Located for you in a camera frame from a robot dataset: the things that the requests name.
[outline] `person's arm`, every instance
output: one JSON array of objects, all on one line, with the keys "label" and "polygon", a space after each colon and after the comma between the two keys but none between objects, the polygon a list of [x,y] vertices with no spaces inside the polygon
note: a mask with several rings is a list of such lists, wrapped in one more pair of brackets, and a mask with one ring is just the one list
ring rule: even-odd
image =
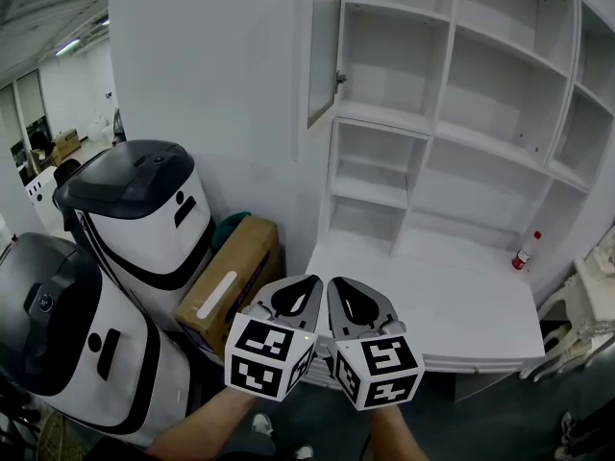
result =
[{"label": "person's arm", "polygon": [[429,461],[412,437],[397,406],[372,410],[369,426],[374,461]]},{"label": "person's arm", "polygon": [[224,447],[257,397],[226,388],[159,434],[147,454],[161,461],[209,461]]}]

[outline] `ceiling light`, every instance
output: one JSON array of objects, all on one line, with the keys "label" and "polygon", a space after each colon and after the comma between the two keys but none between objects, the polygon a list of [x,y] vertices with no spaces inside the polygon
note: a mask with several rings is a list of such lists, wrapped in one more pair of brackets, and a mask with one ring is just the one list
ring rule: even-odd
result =
[{"label": "ceiling light", "polygon": [[56,56],[58,57],[59,55],[63,55],[64,53],[66,53],[68,50],[74,48],[75,46],[77,46],[79,44],[79,40],[78,39],[73,39],[72,41],[70,41],[68,44],[66,44],[66,46],[64,46],[58,53],[56,53]]}]

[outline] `person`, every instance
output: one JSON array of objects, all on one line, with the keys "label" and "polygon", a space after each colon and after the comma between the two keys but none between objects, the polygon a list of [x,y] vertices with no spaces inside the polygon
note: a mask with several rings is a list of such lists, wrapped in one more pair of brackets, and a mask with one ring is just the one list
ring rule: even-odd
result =
[{"label": "person", "polygon": [[[159,461],[265,461],[284,460],[276,453],[271,437],[273,426],[269,418],[257,413],[252,421],[252,433],[247,444],[250,451],[225,450],[233,432],[255,404],[257,397],[226,388],[192,415],[159,434],[145,451],[143,459]],[[428,461],[428,457],[414,440],[397,406],[385,406],[370,412],[370,432],[375,461]],[[105,439],[87,456],[87,461],[111,459],[119,456],[119,441]],[[136,451],[131,459],[137,459]],[[313,449],[301,446],[290,459],[314,459]]]},{"label": "person", "polygon": [[564,413],[560,426],[562,446],[555,450],[555,459],[568,461],[608,445],[612,454],[615,452],[615,398],[584,420],[575,420],[570,412]]}]

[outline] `cabinet door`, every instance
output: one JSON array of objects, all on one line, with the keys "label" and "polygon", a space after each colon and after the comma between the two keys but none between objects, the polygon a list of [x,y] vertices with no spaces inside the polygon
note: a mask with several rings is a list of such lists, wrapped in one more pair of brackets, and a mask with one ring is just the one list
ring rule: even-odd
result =
[{"label": "cabinet door", "polygon": [[337,48],[341,0],[296,0],[295,69],[298,92],[293,159],[297,160],[310,134],[331,132],[337,89]]}]

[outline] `shoe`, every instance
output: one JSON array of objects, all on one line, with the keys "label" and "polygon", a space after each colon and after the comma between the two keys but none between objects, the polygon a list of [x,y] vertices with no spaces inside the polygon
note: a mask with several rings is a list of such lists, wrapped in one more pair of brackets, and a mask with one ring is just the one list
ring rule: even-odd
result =
[{"label": "shoe", "polygon": [[264,413],[257,413],[252,419],[252,431],[271,437],[273,434],[271,419]]},{"label": "shoe", "polygon": [[570,431],[572,430],[573,426],[575,426],[576,423],[577,421],[573,419],[573,416],[570,414],[570,412],[567,411],[562,416],[561,421],[559,422],[559,425],[561,427],[561,434],[562,434],[561,444],[563,446],[568,446],[568,443],[572,439],[570,435]]},{"label": "shoe", "polygon": [[573,459],[573,455],[568,451],[568,446],[560,446],[555,450],[553,455],[557,461],[569,461]]},{"label": "shoe", "polygon": [[312,457],[314,457],[314,449],[308,444],[305,444],[295,450],[292,455],[293,459],[311,459]]}]

